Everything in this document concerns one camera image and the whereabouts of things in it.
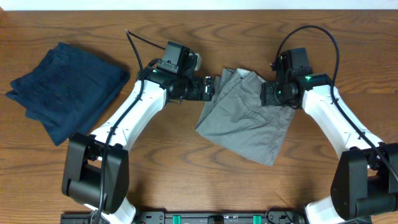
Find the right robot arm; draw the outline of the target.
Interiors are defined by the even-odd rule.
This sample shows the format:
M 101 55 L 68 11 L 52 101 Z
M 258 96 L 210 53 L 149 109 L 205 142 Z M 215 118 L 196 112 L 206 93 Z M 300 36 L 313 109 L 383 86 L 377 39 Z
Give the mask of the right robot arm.
M 339 158 L 330 196 L 305 207 L 308 223 L 360 222 L 397 211 L 397 144 L 386 144 L 347 107 L 325 73 L 277 72 L 261 85 L 264 106 L 303 109 L 324 132 Z

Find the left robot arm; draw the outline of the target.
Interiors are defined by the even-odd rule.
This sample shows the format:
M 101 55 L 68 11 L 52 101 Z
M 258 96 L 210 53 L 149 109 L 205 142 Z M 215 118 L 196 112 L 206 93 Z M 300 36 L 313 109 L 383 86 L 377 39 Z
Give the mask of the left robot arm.
M 91 209 L 63 214 L 61 223 L 133 223 L 137 209 L 127 199 L 129 152 L 152 117 L 169 100 L 210 101 L 211 77 L 146 67 L 115 114 L 89 135 L 70 139 L 62 192 Z

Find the grey shorts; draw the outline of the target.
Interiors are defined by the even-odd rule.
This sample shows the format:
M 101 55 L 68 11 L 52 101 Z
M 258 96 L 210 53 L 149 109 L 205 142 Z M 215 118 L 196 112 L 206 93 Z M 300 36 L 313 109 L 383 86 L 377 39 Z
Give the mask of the grey shorts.
M 204 104 L 195 131 L 246 159 L 273 166 L 295 111 L 262 106 L 264 82 L 254 71 L 224 68 L 215 77 L 215 94 Z

